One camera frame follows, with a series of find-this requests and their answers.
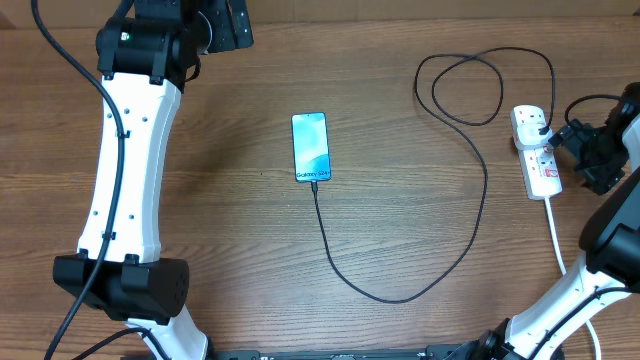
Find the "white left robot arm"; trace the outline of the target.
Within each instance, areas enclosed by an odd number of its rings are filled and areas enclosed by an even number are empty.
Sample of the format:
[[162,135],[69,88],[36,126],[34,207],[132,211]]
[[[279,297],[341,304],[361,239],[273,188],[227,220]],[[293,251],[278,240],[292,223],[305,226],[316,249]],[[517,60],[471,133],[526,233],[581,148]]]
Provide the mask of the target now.
[[139,334],[156,359],[211,359],[211,339],[186,308],[189,267],[165,258],[159,198],[168,138],[204,55],[248,48],[245,0],[134,0],[98,32],[103,132],[90,212],[75,253],[54,261],[76,306]]

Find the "Galaxy S24+ smartphone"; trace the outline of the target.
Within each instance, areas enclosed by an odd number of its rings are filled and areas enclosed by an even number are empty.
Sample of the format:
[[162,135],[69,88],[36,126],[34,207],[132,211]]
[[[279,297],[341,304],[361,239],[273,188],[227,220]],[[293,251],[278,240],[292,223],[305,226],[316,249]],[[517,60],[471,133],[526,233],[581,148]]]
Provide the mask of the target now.
[[322,112],[291,117],[295,179],[318,182],[331,179],[326,115]]

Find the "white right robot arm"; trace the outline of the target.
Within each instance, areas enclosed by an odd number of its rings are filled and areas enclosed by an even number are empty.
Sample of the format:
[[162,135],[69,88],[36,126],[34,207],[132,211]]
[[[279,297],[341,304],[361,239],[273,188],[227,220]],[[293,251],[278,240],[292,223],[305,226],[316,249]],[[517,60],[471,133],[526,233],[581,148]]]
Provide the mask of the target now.
[[530,198],[548,201],[560,191],[554,152],[566,149],[575,173],[608,199],[587,221],[574,264],[530,308],[452,351],[432,359],[561,359],[563,342],[607,306],[639,291],[639,85],[616,97],[604,125],[568,119],[557,132],[537,134],[543,117],[522,105],[511,112]]

